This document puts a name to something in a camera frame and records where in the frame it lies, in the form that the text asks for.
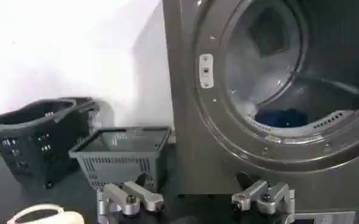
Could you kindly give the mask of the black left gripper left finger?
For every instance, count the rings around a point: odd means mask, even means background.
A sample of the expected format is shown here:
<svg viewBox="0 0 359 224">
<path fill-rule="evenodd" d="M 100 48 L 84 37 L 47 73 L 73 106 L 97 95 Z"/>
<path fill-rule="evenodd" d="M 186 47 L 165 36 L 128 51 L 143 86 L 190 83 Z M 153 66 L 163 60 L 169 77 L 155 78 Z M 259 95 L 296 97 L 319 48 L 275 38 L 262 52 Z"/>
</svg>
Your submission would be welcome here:
<svg viewBox="0 0 359 224">
<path fill-rule="evenodd" d="M 135 181 L 119 185 L 108 183 L 96 190 L 98 223 L 115 223 L 113 213 L 119 212 L 126 218 L 140 214 L 142 210 L 159 214 L 163 211 L 165 199 L 162 194 L 151 192 L 144 186 L 151 176 L 143 173 Z"/>
</svg>

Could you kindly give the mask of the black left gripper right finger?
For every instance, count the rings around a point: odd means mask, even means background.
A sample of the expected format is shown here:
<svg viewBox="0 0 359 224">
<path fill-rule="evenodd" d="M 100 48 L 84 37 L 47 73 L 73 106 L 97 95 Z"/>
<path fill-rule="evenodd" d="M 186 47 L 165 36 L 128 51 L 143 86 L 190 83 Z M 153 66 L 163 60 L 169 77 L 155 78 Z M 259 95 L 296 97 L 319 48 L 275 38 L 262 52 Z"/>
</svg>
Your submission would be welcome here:
<svg viewBox="0 0 359 224">
<path fill-rule="evenodd" d="M 241 190 L 231 196 L 235 213 L 243 214 L 251 209 L 264 216 L 278 215 L 278 223 L 296 222 L 296 191 L 287 183 L 272 184 L 256 175 L 238 172 L 236 181 Z"/>
</svg>

